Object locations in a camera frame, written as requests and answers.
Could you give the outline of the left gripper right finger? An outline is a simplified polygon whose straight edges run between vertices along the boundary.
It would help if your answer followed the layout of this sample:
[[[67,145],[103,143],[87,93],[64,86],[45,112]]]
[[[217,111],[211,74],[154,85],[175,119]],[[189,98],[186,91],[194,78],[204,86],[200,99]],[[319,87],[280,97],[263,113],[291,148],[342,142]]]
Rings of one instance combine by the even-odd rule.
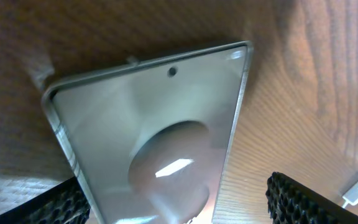
[[[267,179],[265,195],[273,224],[358,224],[358,215],[280,172]]]

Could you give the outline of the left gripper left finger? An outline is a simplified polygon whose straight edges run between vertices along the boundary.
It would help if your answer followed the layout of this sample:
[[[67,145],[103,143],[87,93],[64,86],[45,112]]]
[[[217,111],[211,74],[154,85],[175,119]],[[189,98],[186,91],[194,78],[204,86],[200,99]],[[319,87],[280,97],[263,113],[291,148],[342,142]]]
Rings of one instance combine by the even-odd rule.
[[[85,224],[91,207],[72,177],[0,215],[0,224]]]

